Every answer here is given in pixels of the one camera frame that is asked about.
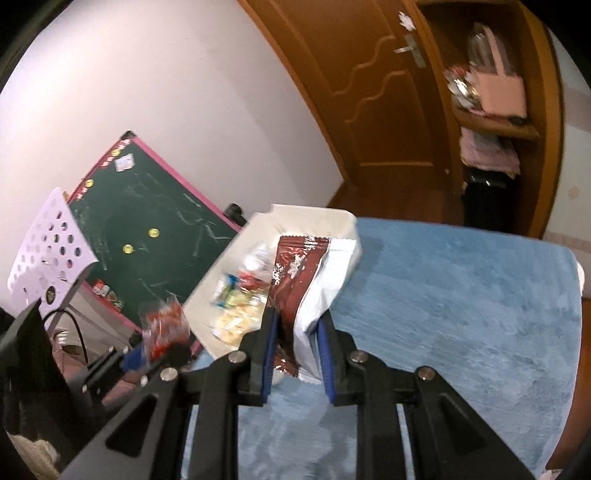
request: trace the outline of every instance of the screw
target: screw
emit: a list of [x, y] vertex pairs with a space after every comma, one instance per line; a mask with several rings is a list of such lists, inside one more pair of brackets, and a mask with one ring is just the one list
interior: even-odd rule
[[232, 364], [241, 364], [246, 359], [246, 354], [240, 350], [232, 352], [230, 355], [228, 355], [228, 360], [230, 360], [230, 363]]
[[435, 378], [435, 375], [437, 375], [435, 370], [432, 369], [431, 367], [421, 367], [418, 369], [417, 374], [418, 374], [418, 377], [421, 380], [424, 380], [425, 382], [433, 380], [433, 378]]
[[160, 372], [160, 378], [165, 382], [172, 382], [172, 380], [174, 380], [177, 377], [178, 372], [176, 368], [168, 367]]
[[349, 358], [356, 364], [364, 364], [369, 359], [369, 355], [363, 350], [353, 350]]

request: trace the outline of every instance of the black cable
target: black cable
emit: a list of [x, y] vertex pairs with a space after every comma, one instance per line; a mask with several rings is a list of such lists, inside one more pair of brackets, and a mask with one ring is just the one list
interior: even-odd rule
[[82, 352], [84, 353], [84, 360], [86, 361], [86, 365], [88, 365], [88, 353], [86, 352], [86, 344], [84, 343], [84, 337], [82, 336], [82, 331], [80, 330], [80, 326], [78, 325], [78, 322], [76, 321], [76, 319], [74, 318], [74, 316], [72, 315], [72, 312], [69, 312], [66, 309], [55, 309], [50, 311], [47, 315], [45, 315], [45, 317], [43, 317], [43, 323], [45, 324], [45, 322], [47, 321], [47, 319], [55, 314], [55, 313], [67, 313], [70, 318], [72, 319], [72, 322], [74, 322], [74, 326], [76, 327], [76, 331], [78, 332], [78, 337], [80, 338], [80, 344], [82, 345]]

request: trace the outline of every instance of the door handle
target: door handle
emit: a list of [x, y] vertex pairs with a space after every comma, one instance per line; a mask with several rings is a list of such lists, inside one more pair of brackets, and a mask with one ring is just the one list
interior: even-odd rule
[[404, 53], [405, 51], [411, 51], [414, 50], [414, 47], [402, 47], [402, 48], [397, 48], [396, 50], [394, 50], [394, 53]]
[[417, 67], [419, 67], [420, 69], [426, 68], [427, 64], [425, 63], [423, 54], [421, 54], [421, 50], [418, 48], [417, 41], [414, 39], [413, 35], [411, 33], [407, 33], [404, 36], [404, 40], [406, 40], [407, 46], [402, 48], [396, 48], [396, 50], [394, 50], [394, 53], [404, 53], [406, 51], [409, 51], [413, 54], [413, 58], [415, 63], [417, 64]]

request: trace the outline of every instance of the white snack wrapper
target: white snack wrapper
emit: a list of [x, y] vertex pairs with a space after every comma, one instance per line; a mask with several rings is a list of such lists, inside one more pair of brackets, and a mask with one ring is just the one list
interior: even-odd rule
[[298, 378], [305, 382], [322, 382], [315, 340], [316, 326], [345, 283], [355, 245], [355, 240], [347, 238], [330, 239], [322, 264], [297, 310], [294, 322], [294, 353], [299, 367]]

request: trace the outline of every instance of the red snack bag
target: red snack bag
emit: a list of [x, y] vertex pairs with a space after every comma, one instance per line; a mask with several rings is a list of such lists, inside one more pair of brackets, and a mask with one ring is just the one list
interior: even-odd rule
[[188, 343], [191, 329], [177, 298], [144, 306], [140, 313], [144, 351], [148, 361], [161, 358], [175, 343]]
[[328, 246], [329, 239], [313, 236], [282, 236], [277, 246], [267, 301], [280, 316], [275, 368], [294, 377], [298, 376], [294, 354], [297, 310]]

